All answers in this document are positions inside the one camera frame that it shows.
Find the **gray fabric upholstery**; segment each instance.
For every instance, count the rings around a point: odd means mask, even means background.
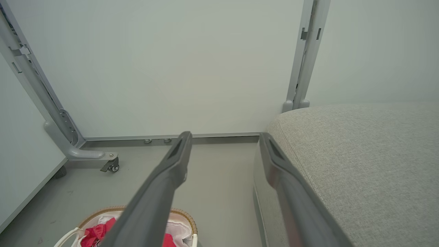
[[[267,132],[355,246],[439,245],[439,105],[311,107],[279,115]],[[259,156],[266,237],[271,247],[286,246]]]

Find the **metal bracket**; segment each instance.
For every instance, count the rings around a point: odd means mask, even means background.
[[[302,27],[302,34],[300,35],[300,39],[306,40],[307,36],[308,36],[308,32],[305,32],[305,28]]]
[[[81,150],[70,144],[64,134],[53,121],[44,123],[44,130],[49,134],[58,148],[64,153],[68,160],[109,160],[117,158],[115,152]]]
[[[21,47],[20,49],[16,49],[16,50],[11,50],[12,54],[14,55],[14,57],[19,57],[22,55],[26,55],[27,59],[29,58],[29,55],[31,54],[29,49],[27,47]]]
[[[76,146],[76,144],[78,143],[78,132],[76,131],[77,128],[75,126],[75,124],[72,121],[72,118],[70,117],[69,113],[65,110],[65,109],[60,109],[59,113],[61,114],[62,119],[64,120],[65,125],[67,125],[67,127],[69,128],[69,130],[71,131],[72,135],[69,136],[69,142],[73,145]]]

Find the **basket handle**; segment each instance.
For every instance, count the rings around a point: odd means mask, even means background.
[[[73,229],[70,232],[66,233],[60,240],[58,240],[58,242],[54,245],[54,247],[61,247],[73,235],[77,235],[76,238],[78,238],[80,234],[84,234],[84,230],[75,227],[75,229]]]
[[[198,244],[198,234],[194,233],[192,235],[192,247],[197,247]]]

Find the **baseboard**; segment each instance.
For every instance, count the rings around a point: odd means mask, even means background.
[[[260,132],[243,132],[243,133],[216,133],[216,134],[193,134],[193,138],[205,137],[233,137],[233,136],[259,136]],[[178,138],[177,134],[169,135],[145,135],[145,136],[115,136],[115,137],[84,137],[86,142],[89,141],[124,141],[124,140],[145,140],[145,139],[167,139]]]
[[[67,162],[67,158],[64,158],[59,165],[51,172],[49,175],[30,193],[30,195],[20,204],[20,206],[15,209],[15,211],[0,225],[0,233],[2,233],[5,228],[12,222],[12,220],[17,217],[17,215],[26,207],[26,205],[34,198],[34,196],[42,189],[43,186],[49,182],[49,180],[55,175],[55,173]]]
[[[259,202],[259,195],[258,195],[258,191],[256,190],[256,183],[255,183],[255,179],[254,178],[253,178],[253,193],[256,196],[257,207],[258,207],[259,214],[261,216],[262,227],[264,229],[265,245],[264,245],[264,243],[262,243],[262,245],[264,247],[270,247],[270,244],[268,243],[267,230],[265,228],[264,217],[262,216],[261,204]]]

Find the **metal frame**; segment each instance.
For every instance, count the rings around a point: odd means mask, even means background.
[[[287,92],[287,100],[282,106],[282,112],[293,109],[293,99],[296,94],[296,85],[299,80],[300,69],[306,51],[306,36],[309,33],[309,22],[315,0],[303,0],[302,17],[300,19],[299,33],[297,35],[296,50],[294,52],[293,68],[291,69],[290,85]]]
[[[0,52],[24,87],[29,97],[45,119],[44,129],[68,160],[107,160],[102,171],[117,171],[118,154],[115,152],[80,150],[85,140],[77,132],[77,139],[69,138],[66,133],[75,131],[76,126],[68,112],[51,89],[43,75],[32,50],[27,44],[18,23],[14,19],[5,0],[0,0],[9,22],[18,35],[15,35],[3,14],[0,15]]]
[[[309,2],[305,0],[303,3],[302,19],[300,21],[290,85],[288,87],[287,99],[282,107],[283,113],[309,107],[309,101],[305,99],[305,95],[313,73],[320,41],[323,37],[331,0],[314,0],[312,1],[311,9]]]
[[[6,45],[10,47],[10,50],[15,57],[13,69],[15,69],[17,73],[25,74],[30,85],[36,92],[36,95],[40,98],[41,102],[52,116],[52,119],[61,129],[63,135],[73,145],[80,147],[85,142],[84,138],[72,119],[66,118],[61,114],[61,110],[64,112],[65,110],[44,75],[41,66],[35,58],[35,55],[33,54],[32,49],[6,0],[0,0],[0,5],[5,14],[5,16],[0,16],[0,35],[6,42]]]

